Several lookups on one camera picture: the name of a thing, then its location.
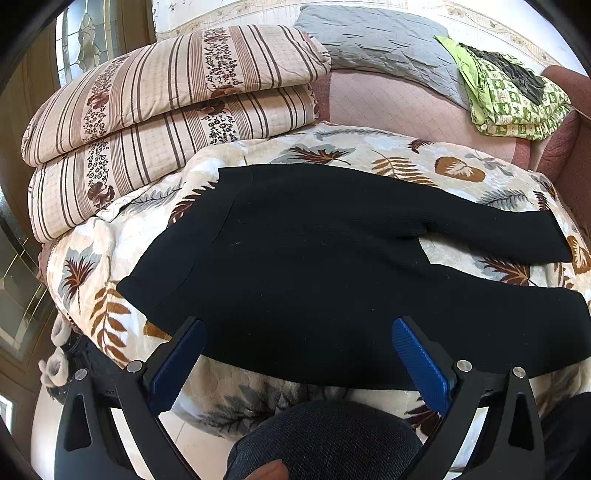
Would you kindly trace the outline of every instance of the metal screw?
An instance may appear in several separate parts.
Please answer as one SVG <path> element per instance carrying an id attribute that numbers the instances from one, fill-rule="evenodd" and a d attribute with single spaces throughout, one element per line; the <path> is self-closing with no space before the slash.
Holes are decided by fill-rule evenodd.
<path id="1" fill-rule="evenodd" d="M 86 378 L 87 374 L 88 374 L 88 370 L 86 370 L 86 368 L 80 368 L 74 374 L 74 378 L 77 380 L 84 380 Z"/>
<path id="2" fill-rule="evenodd" d="M 139 372 L 140 370 L 142 370 L 142 367 L 144 366 L 144 364 L 141 362 L 141 360 L 134 360 L 133 362 L 129 362 L 127 364 L 127 371 L 129 373 L 136 373 Z"/>
<path id="3" fill-rule="evenodd" d="M 513 374 L 516 377 L 523 378 L 525 377 L 525 370 L 523 370 L 521 367 L 513 367 Z"/>
<path id="4" fill-rule="evenodd" d="M 469 372 L 472 370 L 472 364 L 468 360 L 459 360 L 456 365 L 462 372 Z"/>

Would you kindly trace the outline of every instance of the black fabric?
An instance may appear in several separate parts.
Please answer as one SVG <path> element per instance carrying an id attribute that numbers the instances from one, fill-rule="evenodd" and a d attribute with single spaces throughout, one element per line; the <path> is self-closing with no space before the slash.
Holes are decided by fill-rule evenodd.
<path id="1" fill-rule="evenodd" d="M 61 346 L 68 360 L 68 382 L 62 387 L 46 387 L 50 397 L 62 405 L 66 401 L 70 381 L 80 368 L 86 368 L 93 375 L 107 375 L 121 372 L 117 364 L 106 356 L 86 335 L 72 331 L 64 345 Z"/>
<path id="2" fill-rule="evenodd" d="M 545 83 L 541 77 L 526 70 L 520 65 L 511 63 L 499 53 L 478 50 L 477 48 L 464 45 L 463 43 L 460 43 L 460 45 L 470 50 L 477 57 L 487 60 L 499 67 L 526 98 L 534 102 L 536 105 L 542 104 Z"/>
<path id="3" fill-rule="evenodd" d="M 281 459 L 290 480 L 396 480 L 421 449 L 402 419 L 347 401 L 303 403 L 234 444 L 224 480 Z"/>
<path id="4" fill-rule="evenodd" d="M 428 232 L 527 264 L 571 261 L 549 211 L 348 168 L 259 165 L 221 168 L 117 290 L 171 335 L 201 318 L 204 355 L 308 384 L 412 388 L 390 334 L 404 314 L 481 371 L 533 377 L 591 355 L 581 294 L 431 265 Z"/>
<path id="5" fill-rule="evenodd" d="M 564 400 L 542 419 L 542 432 L 546 480 L 591 478 L 591 393 Z"/>

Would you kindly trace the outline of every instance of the finger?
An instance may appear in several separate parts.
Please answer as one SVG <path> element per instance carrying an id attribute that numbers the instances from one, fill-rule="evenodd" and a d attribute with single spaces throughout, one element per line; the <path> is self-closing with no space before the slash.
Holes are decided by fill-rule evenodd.
<path id="1" fill-rule="evenodd" d="M 273 460 L 257 468 L 245 480 L 288 480 L 290 477 L 287 467 L 281 460 Z"/>

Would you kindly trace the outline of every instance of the tiled floor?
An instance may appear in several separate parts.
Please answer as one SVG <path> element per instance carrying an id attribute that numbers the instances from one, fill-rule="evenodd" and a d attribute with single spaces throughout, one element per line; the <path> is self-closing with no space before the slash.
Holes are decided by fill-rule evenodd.
<path id="1" fill-rule="evenodd" d="M 119 435 L 136 473 L 145 480 L 152 480 L 153 477 L 139 454 L 123 412 L 115 409 L 112 411 Z M 43 480 L 54 480 L 53 460 L 60 416 L 61 405 L 52 400 L 43 389 L 37 402 L 31 439 L 31 464 Z M 202 480 L 220 480 L 223 477 L 232 442 L 201 432 L 185 424 L 172 412 L 161 414 L 160 421 Z"/>

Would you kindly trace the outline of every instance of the green patterned fabric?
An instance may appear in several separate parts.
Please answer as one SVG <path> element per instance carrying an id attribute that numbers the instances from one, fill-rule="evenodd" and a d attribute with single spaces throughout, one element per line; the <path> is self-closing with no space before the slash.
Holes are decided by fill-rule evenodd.
<path id="1" fill-rule="evenodd" d="M 481 133 L 543 140 L 556 131 L 570 111 L 569 97 L 551 80 L 541 77 L 545 83 L 543 102 L 536 105 L 491 62 L 476 57 L 451 38 L 436 39 L 452 54 L 462 73 L 470 99 L 472 122 Z M 526 68 L 515 57 L 500 55 Z"/>

